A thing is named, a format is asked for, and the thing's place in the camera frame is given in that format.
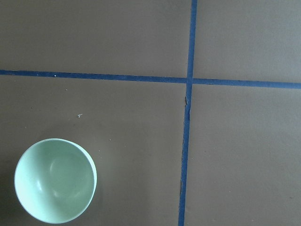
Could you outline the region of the green bowl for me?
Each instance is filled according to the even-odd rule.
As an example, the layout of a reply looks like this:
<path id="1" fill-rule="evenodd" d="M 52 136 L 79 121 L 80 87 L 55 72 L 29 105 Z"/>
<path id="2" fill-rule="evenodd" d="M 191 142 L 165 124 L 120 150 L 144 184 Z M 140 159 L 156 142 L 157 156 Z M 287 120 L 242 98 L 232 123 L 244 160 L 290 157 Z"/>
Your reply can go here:
<path id="1" fill-rule="evenodd" d="M 16 196 L 35 219 L 62 224 L 79 217 L 90 205 L 97 171 L 80 145 L 60 138 L 41 140 L 20 157 L 14 174 Z"/>

